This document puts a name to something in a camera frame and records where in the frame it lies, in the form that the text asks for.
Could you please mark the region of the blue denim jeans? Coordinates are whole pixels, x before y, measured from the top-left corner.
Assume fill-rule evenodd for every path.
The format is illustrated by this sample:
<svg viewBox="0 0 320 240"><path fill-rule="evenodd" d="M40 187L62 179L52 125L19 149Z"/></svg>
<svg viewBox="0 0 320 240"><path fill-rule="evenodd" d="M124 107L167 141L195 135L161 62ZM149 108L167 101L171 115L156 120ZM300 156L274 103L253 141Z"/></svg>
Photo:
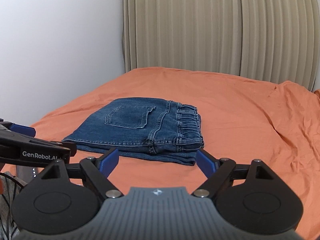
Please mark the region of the blue denim jeans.
<svg viewBox="0 0 320 240"><path fill-rule="evenodd" d="M116 99L64 138L77 149L193 166L204 147L201 116L193 105L158 98Z"/></svg>

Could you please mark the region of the orange bed sheet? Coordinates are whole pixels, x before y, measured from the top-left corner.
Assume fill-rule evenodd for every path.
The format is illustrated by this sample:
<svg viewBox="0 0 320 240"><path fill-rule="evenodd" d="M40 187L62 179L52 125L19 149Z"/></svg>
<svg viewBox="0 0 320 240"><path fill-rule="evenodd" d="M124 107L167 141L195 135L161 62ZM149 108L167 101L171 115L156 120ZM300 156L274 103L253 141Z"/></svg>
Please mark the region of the orange bed sheet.
<svg viewBox="0 0 320 240"><path fill-rule="evenodd" d="M117 98L163 98L197 107L205 149L216 157L267 162L302 199L298 232L319 236L319 92L227 74L150 67L133 70L34 126L42 139L61 139Z"/></svg>

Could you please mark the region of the beige pleated curtain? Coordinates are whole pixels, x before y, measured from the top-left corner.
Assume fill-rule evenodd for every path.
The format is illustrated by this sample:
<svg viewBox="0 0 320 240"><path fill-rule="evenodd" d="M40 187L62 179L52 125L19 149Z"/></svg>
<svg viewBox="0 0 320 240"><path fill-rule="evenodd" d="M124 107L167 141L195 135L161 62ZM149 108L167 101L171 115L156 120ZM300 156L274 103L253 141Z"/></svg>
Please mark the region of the beige pleated curtain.
<svg viewBox="0 0 320 240"><path fill-rule="evenodd" d="M313 90L319 0L123 0L126 71L226 73Z"/></svg>

